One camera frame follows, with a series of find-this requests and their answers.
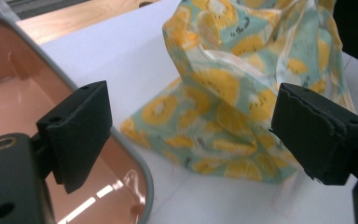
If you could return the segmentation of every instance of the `copper-colored container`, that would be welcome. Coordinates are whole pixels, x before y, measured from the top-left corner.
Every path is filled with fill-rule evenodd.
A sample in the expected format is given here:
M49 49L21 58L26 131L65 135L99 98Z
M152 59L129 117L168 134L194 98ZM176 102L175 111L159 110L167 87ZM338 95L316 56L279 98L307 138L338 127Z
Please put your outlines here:
M35 123L75 87L15 24L0 18L0 135L34 135ZM58 223L145 223L153 203L148 168L116 130L81 189L68 195L52 175L46 181Z

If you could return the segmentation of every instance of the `table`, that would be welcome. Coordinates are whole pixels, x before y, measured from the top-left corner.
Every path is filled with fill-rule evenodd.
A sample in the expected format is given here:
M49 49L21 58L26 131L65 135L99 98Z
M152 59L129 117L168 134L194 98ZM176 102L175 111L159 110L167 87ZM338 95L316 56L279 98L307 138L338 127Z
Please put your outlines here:
M41 46L77 86L105 79L114 127L178 77L161 27L179 0L99 22ZM344 55L358 110L358 61ZM353 223L351 189L323 186L303 172L281 185L203 176L133 145L155 183L149 223Z
M135 10L144 0L90 0L71 7L18 21L20 28L37 44Z

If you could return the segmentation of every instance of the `black mount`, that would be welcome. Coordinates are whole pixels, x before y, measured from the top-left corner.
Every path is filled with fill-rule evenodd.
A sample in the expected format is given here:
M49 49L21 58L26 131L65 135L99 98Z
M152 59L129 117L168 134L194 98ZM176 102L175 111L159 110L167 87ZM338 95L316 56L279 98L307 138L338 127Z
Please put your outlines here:
M67 193L86 181L110 136L106 82L81 87L36 123L38 133L0 136L0 223L55 223L44 179Z
M345 185L350 174L358 178L358 116L322 95L282 83L270 131L312 179ZM358 183L353 201L358 223Z

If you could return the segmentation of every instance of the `wooden surface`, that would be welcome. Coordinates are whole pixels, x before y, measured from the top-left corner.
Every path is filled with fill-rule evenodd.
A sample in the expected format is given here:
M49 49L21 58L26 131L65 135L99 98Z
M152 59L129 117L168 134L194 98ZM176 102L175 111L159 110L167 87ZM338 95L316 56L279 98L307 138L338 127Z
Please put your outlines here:
M18 21L20 28L36 44L43 44L99 21L139 8L145 0L90 0L27 20Z

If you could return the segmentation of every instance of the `patterned cloth bag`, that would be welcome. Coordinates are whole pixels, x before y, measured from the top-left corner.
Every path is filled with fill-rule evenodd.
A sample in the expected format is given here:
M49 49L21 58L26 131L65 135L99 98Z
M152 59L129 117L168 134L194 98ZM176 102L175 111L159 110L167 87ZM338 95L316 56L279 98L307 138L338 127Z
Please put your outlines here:
M354 110L333 7L332 0L183 0L163 26L180 77L121 131L197 173L283 181L298 164L269 132L279 85L304 86Z

